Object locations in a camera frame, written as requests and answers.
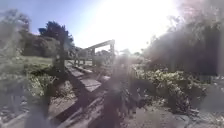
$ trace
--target wooden plank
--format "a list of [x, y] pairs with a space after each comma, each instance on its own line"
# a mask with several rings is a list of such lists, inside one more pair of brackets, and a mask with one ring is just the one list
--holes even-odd
[[105, 41], [103, 43], [99, 43], [99, 44], [93, 45], [91, 47], [85, 48], [83, 50], [88, 51], [90, 49], [95, 49], [95, 48], [103, 47], [103, 46], [106, 46], [106, 45], [114, 44], [114, 42], [115, 42], [114, 40], [108, 40], [108, 41]]

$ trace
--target wooden post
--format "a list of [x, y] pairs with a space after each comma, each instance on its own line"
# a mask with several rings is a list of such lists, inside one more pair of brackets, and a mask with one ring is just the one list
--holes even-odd
[[60, 70], [62, 73], [64, 73], [65, 71], [65, 53], [64, 53], [64, 38], [62, 38], [60, 40], [60, 62], [59, 62], [59, 65], [60, 65]]
[[114, 61], [114, 57], [115, 57], [115, 51], [114, 51], [114, 40], [113, 40], [113, 43], [110, 44], [110, 52], [111, 52], [111, 61], [113, 62]]
[[92, 57], [92, 66], [95, 66], [95, 48], [92, 49], [91, 52], [91, 57]]
[[80, 66], [80, 59], [78, 58], [78, 67]]

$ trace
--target sunlight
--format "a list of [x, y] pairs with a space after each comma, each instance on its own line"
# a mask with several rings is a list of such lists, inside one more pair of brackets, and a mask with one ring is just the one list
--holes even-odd
[[115, 39], [117, 50], [139, 51], [153, 35], [167, 30], [169, 15], [177, 15], [171, 0], [105, 0], [92, 24], [75, 41], [88, 47]]

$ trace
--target bush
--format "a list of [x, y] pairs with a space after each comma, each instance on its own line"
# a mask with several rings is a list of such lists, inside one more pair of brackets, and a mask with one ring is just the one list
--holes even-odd
[[153, 86], [156, 95], [166, 99], [172, 110], [184, 112], [196, 107], [195, 100], [201, 100], [206, 95], [208, 85], [180, 71], [138, 71], [137, 78], [147, 80], [148, 84]]

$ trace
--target sky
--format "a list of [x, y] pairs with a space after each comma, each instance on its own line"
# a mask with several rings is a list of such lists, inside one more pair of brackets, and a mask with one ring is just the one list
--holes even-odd
[[18, 9], [31, 19], [31, 32], [48, 21], [65, 25], [76, 46], [86, 48], [114, 39], [116, 50], [131, 52], [166, 32], [170, 15], [178, 15], [172, 0], [0, 0], [0, 11]]

